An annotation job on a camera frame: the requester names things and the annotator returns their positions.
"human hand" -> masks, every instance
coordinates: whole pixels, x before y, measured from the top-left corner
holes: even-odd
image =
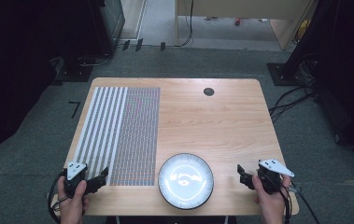
[[[57,182],[58,199],[65,197],[64,190],[65,176],[61,176]],[[61,223],[62,224],[81,224],[83,223],[83,212],[89,207],[90,201],[87,197],[83,197],[86,190],[87,182],[80,181],[75,190],[73,199],[66,199],[60,204]]]
[[[282,175],[282,178],[282,185],[288,188],[290,186],[290,177]],[[252,183],[258,193],[254,202],[261,206],[263,222],[265,224],[283,223],[285,202],[281,194],[277,192],[273,194],[266,193],[257,175],[252,177]],[[285,188],[281,188],[281,192],[288,198],[288,192]]]

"power cord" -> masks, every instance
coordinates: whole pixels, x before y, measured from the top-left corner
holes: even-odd
[[[63,169],[62,172],[60,172],[57,177],[54,179],[54,182],[51,185],[50,188],[50,192],[48,195],[48,211],[50,216],[54,219],[54,221],[56,223],[61,223],[61,220],[55,215],[55,212],[59,211],[59,205],[60,203],[62,203],[63,201],[65,201],[67,199],[67,197],[65,196],[64,198],[62,198],[61,200],[58,200],[57,203],[55,203],[53,206],[51,206],[52,203],[52,198],[53,198],[53,192],[54,192],[54,188],[57,185],[58,179],[63,176],[66,175],[66,169]]]
[[[302,101],[304,101],[305,99],[309,98],[309,97],[314,97],[315,93],[314,92],[307,92],[307,89],[312,90],[312,87],[309,85],[311,84],[311,82],[313,82],[314,79],[312,79],[311,81],[309,81],[306,85],[304,86],[300,86],[297,88],[294,88],[290,91],[286,91],[285,93],[283,93],[278,100],[276,101],[276,104],[272,107],[269,108],[269,113],[270,113],[270,117],[273,120],[273,123],[276,123],[276,121],[278,120],[278,118],[287,110],[293,108],[294,106],[296,106],[297,104],[301,103]],[[290,95],[291,93],[304,89],[304,96],[298,98],[297,100],[292,101],[289,104],[285,104],[285,105],[279,105],[279,103],[281,102],[282,99],[284,99],[286,96]],[[277,109],[282,109],[280,112],[276,113],[275,115],[273,115]]]
[[[100,65],[103,65],[104,63],[106,63],[107,61],[109,61],[109,59],[112,58],[112,54],[108,54],[108,55],[105,55],[106,56],[106,59],[104,61],[102,61],[101,63],[81,63],[80,66],[100,66]]]
[[[190,16],[190,19],[193,15],[193,3],[194,3],[194,0],[191,0],[191,16]],[[193,29],[191,28],[191,22],[190,24],[188,24],[189,26],[189,36],[188,38],[186,39],[186,41],[181,44],[181,45],[175,45],[175,47],[183,47],[185,45],[187,45],[189,42],[193,41]]]
[[[290,194],[289,194],[289,190],[284,186],[282,185],[281,183],[275,183],[273,182],[273,180],[267,176],[264,172],[262,172],[261,170],[258,170],[258,172],[261,173],[262,176],[266,177],[266,179],[272,183],[272,185],[278,190],[278,192],[281,194],[281,197],[284,199],[284,203],[285,203],[285,218],[284,218],[284,223],[285,224],[290,224],[290,217],[291,217],[291,214],[292,214],[292,201],[290,199]],[[280,186],[282,186],[286,192],[287,192],[287,196],[284,195],[284,193],[282,192],[282,190],[279,188]]]
[[[296,188],[296,185],[293,183],[293,181],[291,181],[291,184],[293,185],[293,188],[289,188],[289,190],[291,192],[294,192],[295,194],[297,194],[299,196],[299,198],[302,198],[305,206],[308,208],[308,210],[310,211],[311,213],[311,216],[313,216],[313,218],[316,220],[316,223],[319,224],[319,219],[317,218],[317,216],[314,214],[314,211],[313,209],[311,208],[310,204],[308,204],[307,200],[305,199],[303,193],[302,193],[302,189],[299,188],[297,189]]]

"black wire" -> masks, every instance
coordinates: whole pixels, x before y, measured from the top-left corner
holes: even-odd
[[[293,187],[296,189],[296,185],[293,183],[293,181],[291,181],[291,184],[293,185]],[[311,216],[313,216],[313,218],[316,220],[316,223],[319,224],[319,219],[317,218],[317,216],[314,214],[313,209],[311,208],[310,204],[308,204],[308,201],[305,199],[305,197],[303,196],[303,193],[301,190],[296,190],[296,193],[299,195],[300,198],[302,198],[305,206],[308,208],[308,210],[311,213]]]
[[[122,47],[122,46],[124,46],[124,44],[118,44],[115,46],[115,49],[118,49],[119,47]]]
[[[289,191],[287,190],[287,194],[288,194],[288,198],[284,195],[284,193],[282,192],[282,190],[279,188],[279,186],[277,186],[272,179],[270,179],[269,176],[267,176],[264,172],[262,172],[261,170],[258,170],[258,172],[260,172],[264,177],[266,177],[266,179],[268,181],[270,181],[270,183],[273,184],[274,187],[276,187],[276,189],[278,190],[278,192],[281,194],[281,197],[284,199],[284,203],[285,203],[285,224],[289,224],[290,223],[290,216],[292,214],[292,203],[290,202],[290,194]]]
[[[193,15],[193,3],[194,3],[194,0],[191,0],[191,17]],[[186,39],[185,43],[183,43],[182,45],[175,45],[175,47],[183,47],[183,46],[187,45],[189,42],[191,42],[192,36],[193,36],[193,29],[191,28],[191,24],[190,24],[190,26],[189,26],[189,36]]]
[[[51,206],[52,197],[53,197],[53,191],[54,191],[55,185],[57,184],[58,179],[59,179],[62,175],[65,175],[65,174],[66,174],[66,169],[63,169],[63,171],[60,172],[60,173],[57,175],[57,177],[54,179],[54,182],[53,182],[52,185],[51,185],[50,192],[49,192],[49,197],[48,197],[48,211],[49,211],[50,216],[54,219],[54,221],[55,221],[56,223],[60,223],[61,220],[55,215],[54,210],[53,210],[53,207]]]
[[[328,44],[324,45],[324,46],[326,46],[326,48],[330,48],[331,45],[332,45],[331,43],[332,43],[333,40],[334,40],[334,34],[335,34],[335,32],[336,32],[336,24],[337,24],[337,20],[338,20],[338,17],[339,17],[339,8],[340,8],[340,5],[342,4],[342,1],[343,1],[343,0],[339,0],[339,1],[337,2],[336,12],[335,12],[334,21],[333,21],[332,35],[331,35],[331,37],[330,37],[330,40],[327,41]],[[304,59],[304,58],[307,57],[307,56],[320,55],[320,54],[322,54],[324,51],[325,51],[325,50],[322,50],[321,52],[317,52],[317,53],[308,53],[308,54],[302,56],[302,59]]]
[[[301,103],[302,101],[304,101],[305,99],[307,99],[308,97],[312,97],[314,96],[314,92],[307,92],[307,89],[310,89],[312,90],[312,87],[311,87],[311,84],[312,82],[314,81],[315,79],[312,78],[311,80],[307,81],[305,85],[303,86],[299,86],[297,88],[294,88],[292,90],[289,90],[289,91],[286,91],[284,92],[279,98],[278,100],[276,101],[276,104],[272,107],[272,108],[269,108],[269,113],[270,113],[270,117],[271,119],[273,119],[273,123],[275,123],[278,118],[287,110],[293,108],[295,105]],[[289,104],[286,104],[286,105],[278,105],[282,99],[284,99],[286,96],[288,96],[289,94],[293,93],[294,91],[297,91],[297,90],[300,90],[300,89],[304,89],[304,93],[305,95],[302,96],[301,98],[289,103]],[[277,109],[279,108],[282,108],[282,110],[278,113],[276,113],[275,115],[273,115]]]
[[[317,67],[317,61],[316,60],[302,60],[301,65],[299,68],[303,69],[302,76],[304,77],[304,80],[306,82],[311,82],[313,79],[315,79],[312,74],[314,74],[314,70]]]
[[[58,200],[57,203],[55,203],[51,208],[53,211],[55,212],[59,212],[60,211],[60,203],[63,203],[65,200],[67,200],[68,197],[63,197],[62,199]]]
[[[116,48],[122,47],[124,44],[119,44]],[[160,47],[160,45],[141,45],[142,47]],[[167,45],[168,48],[179,48],[179,46],[175,45]]]
[[[106,56],[106,59],[103,62],[100,62],[100,63],[81,63],[80,66],[83,66],[83,67],[85,67],[85,66],[100,66],[100,65],[103,65],[104,63],[106,63],[107,61],[109,61],[109,59],[111,59],[111,58],[112,58],[112,54],[108,54]]]

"grid pattern panel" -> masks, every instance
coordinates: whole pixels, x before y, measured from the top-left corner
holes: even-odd
[[[154,185],[160,88],[97,87],[74,161],[108,185]]]

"black circle marker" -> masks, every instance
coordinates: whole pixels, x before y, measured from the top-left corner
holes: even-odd
[[[207,96],[212,96],[214,93],[215,93],[214,90],[212,90],[211,88],[204,89],[204,94]]]

